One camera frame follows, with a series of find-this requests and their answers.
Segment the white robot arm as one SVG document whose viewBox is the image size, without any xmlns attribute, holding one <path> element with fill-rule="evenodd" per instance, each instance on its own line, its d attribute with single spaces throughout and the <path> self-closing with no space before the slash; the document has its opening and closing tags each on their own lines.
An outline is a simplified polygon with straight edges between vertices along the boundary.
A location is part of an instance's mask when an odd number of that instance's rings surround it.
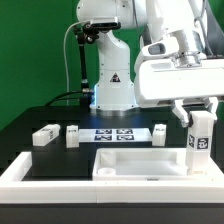
<svg viewBox="0 0 224 224">
<path fill-rule="evenodd" d="M 85 40 L 98 48 L 93 113 L 171 107 L 183 126 L 186 105 L 216 119 L 224 98 L 224 31 L 208 0 L 80 0 Z"/>
</svg>

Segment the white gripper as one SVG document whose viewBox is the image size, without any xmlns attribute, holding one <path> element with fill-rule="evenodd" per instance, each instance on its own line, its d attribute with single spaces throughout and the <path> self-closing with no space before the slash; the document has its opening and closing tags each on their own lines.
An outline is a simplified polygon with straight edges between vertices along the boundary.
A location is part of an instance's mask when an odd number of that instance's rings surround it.
<svg viewBox="0 0 224 224">
<path fill-rule="evenodd" d="M 202 60 L 199 67 L 176 68 L 171 57 L 178 50 L 175 37 L 140 50 L 134 67 L 137 104 L 142 108 L 172 104 L 173 114 L 186 128 L 189 117 L 183 108 L 183 100 L 192 104 L 194 99 L 206 98 L 204 105 L 216 120 L 218 99 L 224 99 L 224 59 Z"/>
</svg>

